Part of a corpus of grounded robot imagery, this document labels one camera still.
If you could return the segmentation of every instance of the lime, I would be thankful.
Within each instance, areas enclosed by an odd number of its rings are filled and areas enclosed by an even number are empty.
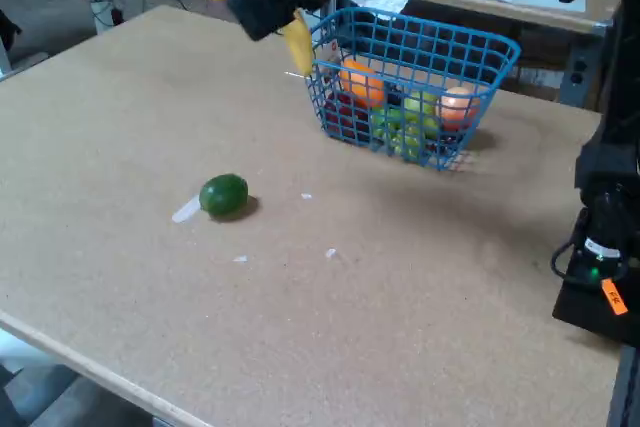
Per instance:
[[[249,200],[247,181],[235,174],[224,174],[207,181],[200,189],[200,208],[211,215],[232,214]]]

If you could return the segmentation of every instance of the cork board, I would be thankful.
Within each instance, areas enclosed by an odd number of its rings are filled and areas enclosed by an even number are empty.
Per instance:
[[[326,138],[292,69],[162,8],[4,82],[3,327],[176,425],[603,425],[617,348],[547,266],[597,115],[500,92],[437,173]],[[253,216],[171,222],[229,171]]]

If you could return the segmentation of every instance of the plastic fruit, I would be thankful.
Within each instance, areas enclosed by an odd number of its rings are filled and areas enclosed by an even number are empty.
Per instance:
[[[340,70],[340,83],[345,91],[354,94],[367,107],[376,108],[384,105],[386,97],[384,82],[371,77],[378,75],[375,70],[353,59],[346,59],[342,62],[342,66],[357,71]]]
[[[422,101],[420,101],[420,91],[412,92],[411,97],[405,97],[402,106],[404,107],[404,115],[410,122],[419,122],[420,117],[423,119],[428,116],[435,115],[438,96],[435,94],[422,93]]]
[[[404,157],[411,162],[418,162],[420,160],[420,149],[416,147],[405,147],[405,149],[403,150],[402,141],[396,143],[395,147],[393,148],[393,152],[396,155]]]
[[[200,208],[211,215],[229,215],[247,205],[249,186],[235,174],[224,174],[207,181],[200,189]]]
[[[450,97],[447,94],[465,95],[466,98]],[[472,92],[465,87],[453,87],[442,96],[442,127],[445,130],[468,128],[480,110],[480,99],[471,98]]]

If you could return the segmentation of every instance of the wire basket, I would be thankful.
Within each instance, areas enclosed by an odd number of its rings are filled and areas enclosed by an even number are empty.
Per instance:
[[[323,130],[438,170],[465,149],[520,55],[500,35],[363,7],[312,34],[307,86]]]

